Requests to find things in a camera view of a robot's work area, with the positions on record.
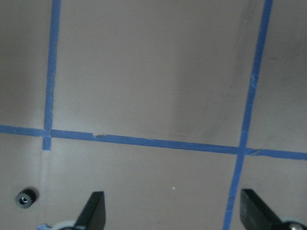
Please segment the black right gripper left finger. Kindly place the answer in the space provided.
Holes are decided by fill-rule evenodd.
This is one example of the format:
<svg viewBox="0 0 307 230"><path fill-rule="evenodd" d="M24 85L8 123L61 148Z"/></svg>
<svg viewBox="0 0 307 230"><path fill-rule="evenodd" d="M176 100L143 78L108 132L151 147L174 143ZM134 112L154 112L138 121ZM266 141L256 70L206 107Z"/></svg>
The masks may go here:
<svg viewBox="0 0 307 230"><path fill-rule="evenodd" d="M105 194L92 192L86 205L78 216L74 230L103 230L106 225Z"/></svg>

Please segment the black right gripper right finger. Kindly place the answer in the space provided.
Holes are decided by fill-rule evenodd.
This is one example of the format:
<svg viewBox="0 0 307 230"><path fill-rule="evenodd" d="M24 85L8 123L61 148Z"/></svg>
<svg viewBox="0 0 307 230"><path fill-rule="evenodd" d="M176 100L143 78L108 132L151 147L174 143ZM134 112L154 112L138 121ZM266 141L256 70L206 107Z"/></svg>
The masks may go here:
<svg viewBox="0 0 307 230"><path fill-rule="evenodd" d="M240 220L246 230L275 230L283 224L252 189L240 191Z"/></svg>

